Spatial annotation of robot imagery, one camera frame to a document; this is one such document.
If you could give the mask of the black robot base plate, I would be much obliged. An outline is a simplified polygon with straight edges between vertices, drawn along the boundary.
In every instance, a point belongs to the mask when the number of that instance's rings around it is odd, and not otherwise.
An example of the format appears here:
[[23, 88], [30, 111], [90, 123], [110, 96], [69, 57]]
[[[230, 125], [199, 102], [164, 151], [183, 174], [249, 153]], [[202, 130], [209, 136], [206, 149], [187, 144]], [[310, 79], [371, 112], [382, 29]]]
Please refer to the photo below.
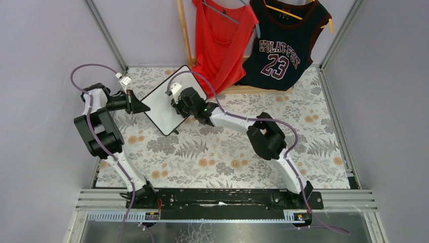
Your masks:
[[295, 211], [304, 214], [324, 208], [321, 193], [312, 191], [307, 202], [280, 189], [155, 189], [155, 206], [144, 209], [205, 212], [250, 213], [256, 211]]

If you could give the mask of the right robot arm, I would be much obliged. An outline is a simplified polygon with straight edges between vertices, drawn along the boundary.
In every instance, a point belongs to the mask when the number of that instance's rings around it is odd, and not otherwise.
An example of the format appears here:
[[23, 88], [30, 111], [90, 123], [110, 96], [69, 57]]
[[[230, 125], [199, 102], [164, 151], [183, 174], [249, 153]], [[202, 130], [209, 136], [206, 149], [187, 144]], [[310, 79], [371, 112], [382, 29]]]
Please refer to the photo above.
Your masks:
[[206, 102], [193, 88], [170, 88], [166, 94], [172, 96], [171, 106], [183, 118], [193, 116], [203, 125], [246, 134], [256, 155], [273, 162], [289, 193], [300, 196], [305, 203], [308, 201], [313, 186], [303, 181], [293, 163], [289, 155], [292, 147], [287, 146], [285, 134], [278, 126], [280, 120], [273, 119], [266, 112], [256, 117], [227, 112], [217, 103]]

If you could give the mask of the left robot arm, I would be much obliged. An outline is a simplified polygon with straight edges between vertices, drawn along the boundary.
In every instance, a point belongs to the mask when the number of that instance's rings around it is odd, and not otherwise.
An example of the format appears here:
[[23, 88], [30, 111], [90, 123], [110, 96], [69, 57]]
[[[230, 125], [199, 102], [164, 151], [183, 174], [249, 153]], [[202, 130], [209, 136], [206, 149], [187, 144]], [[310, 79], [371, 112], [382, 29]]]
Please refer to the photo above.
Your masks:
[[120, 194], [127, 200], [126, 207], [144, 209], [155, 206], [158, 200], [155, 189], [128, 161], [122, 148], [124, 138], [110, 114], [117, 110], [135, 114], [150, 108], [132, 90], [122, 96], [111, 96], [110, 90], [101, 83], [83, 89], [81, 98], [85, 109], [74, 119], [74, 124], [90, 154], [110, 164], [126, 184], [127, 192]]

